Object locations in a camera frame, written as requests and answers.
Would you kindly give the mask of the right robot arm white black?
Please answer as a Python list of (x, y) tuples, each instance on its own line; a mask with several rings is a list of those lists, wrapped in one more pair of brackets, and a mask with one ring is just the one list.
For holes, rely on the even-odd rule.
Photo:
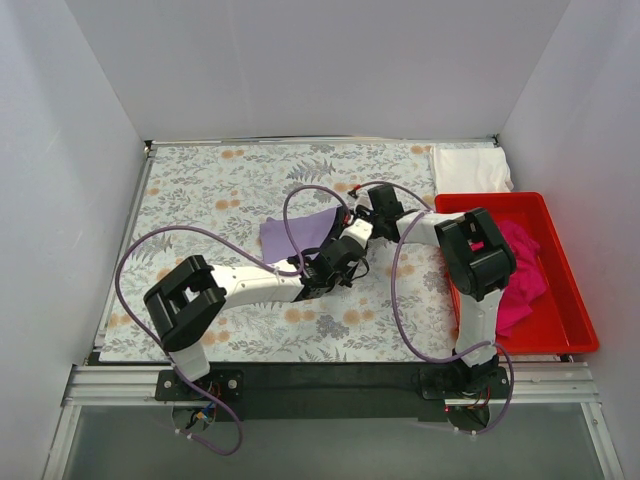
[[(427, 364), (420, 378), (437, 393), (475, 397), (494, 382), (507, 384), (499, 366), (502, 349), (496, 344), (498, 308), (510, 277), (516, 271), (515, 255), (488, 210), (441, 214), (426, 208), (406, 211), (397, 199), (395, 184), (371, 181), (354, 187), (353, 198), (367, 188), (370, 205), (355, 213), (373, 225), (372, 235), (397, 244), (391, 272), (391, 307), (400, 337), (418, 359)], [(405, 244), (438, 247), (449, 280), (458, 292), (458, 337), (447, 358), (421, 353), (409, 339), (399, 309), (396, 277)]]

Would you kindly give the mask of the purple t shirt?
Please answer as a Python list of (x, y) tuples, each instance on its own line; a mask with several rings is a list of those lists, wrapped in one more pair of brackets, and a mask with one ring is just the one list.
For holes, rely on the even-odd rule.
[[(319, 248), (341, 233), (346, 209), (336, 207), (312, 215), (290, 218), (289, 230), (301, 251)], [(259, 227), (262, 260), (273, 264), (296, 256), (283, 220), (268, 217)]]

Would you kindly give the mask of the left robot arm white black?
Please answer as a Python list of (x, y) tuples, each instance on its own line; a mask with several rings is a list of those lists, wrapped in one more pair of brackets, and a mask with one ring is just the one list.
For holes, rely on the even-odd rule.
[(144, 296), (161, 348), (181, 372), (178, 387), (193, 400), (213, 386), (201, 339), (214, 318), (232, 308), (267, 303), (295, 303), (319, 298), (337, 286), (349, 286), (366, 242), (343, 236), (305, 260), (305, 271), (282, 260), (272, 272), (259, 267), (212, 266), (194, 255), (174, 268)]

